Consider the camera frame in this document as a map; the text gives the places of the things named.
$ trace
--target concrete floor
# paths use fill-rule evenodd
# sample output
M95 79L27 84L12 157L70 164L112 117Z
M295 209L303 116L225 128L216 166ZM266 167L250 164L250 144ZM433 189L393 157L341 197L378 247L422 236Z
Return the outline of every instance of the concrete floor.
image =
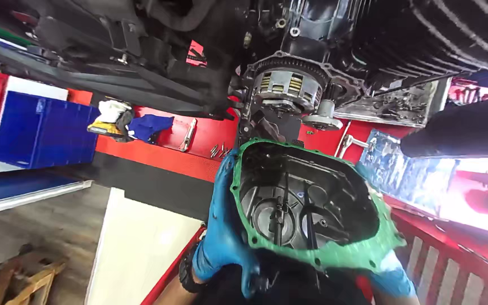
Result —
M110 189L90 188L0 212L0 262L30 243L69 258L49 304L83 304Z

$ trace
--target nut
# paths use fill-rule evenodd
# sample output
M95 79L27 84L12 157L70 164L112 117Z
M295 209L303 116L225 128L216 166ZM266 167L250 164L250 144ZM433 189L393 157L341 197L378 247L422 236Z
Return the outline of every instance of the nut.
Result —
M300 35L300 29L297 27L292 27L289 30L289 35L291 35L291 37L298 37Z
M278 19L278 21L276 21L276 29L283 29L285 27L285 25L287 24L287 21L283 18L281 19Z

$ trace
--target blue nitrile glove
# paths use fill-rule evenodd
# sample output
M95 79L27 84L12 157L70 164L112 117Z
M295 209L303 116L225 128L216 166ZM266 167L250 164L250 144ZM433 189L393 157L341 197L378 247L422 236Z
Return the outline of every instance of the blue nitrile glove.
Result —
M380 264L378 274L370 273L369 279L372 287L393 297L415 296L413 283L406 275L402 264L391 250Z
M221 267L238 264L242 267L242 294L250 298L254 293L250 281L253 274L259 274L259 263L252 249L233 230L229 216L229 208L235 206L235 199L229 188L233 181L236 154L237 150L231 150L217 170L207 234L193 256L193 270L201 281L207 281Z

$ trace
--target wrist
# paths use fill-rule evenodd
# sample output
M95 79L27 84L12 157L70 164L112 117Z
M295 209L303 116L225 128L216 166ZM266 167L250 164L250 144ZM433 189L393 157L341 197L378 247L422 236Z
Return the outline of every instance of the wrist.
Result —
M206 281L201 281L200 278L197 277L195 274L195 268L191 267L191 276L193 277L193 281L197 284L204 284Z

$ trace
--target wooden stand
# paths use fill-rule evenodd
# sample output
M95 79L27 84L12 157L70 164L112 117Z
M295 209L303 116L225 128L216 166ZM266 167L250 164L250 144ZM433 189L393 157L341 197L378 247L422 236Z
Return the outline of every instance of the wooden stand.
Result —
M65 268L66 261L33 251L3 263L0 305L45 305L54 277Z

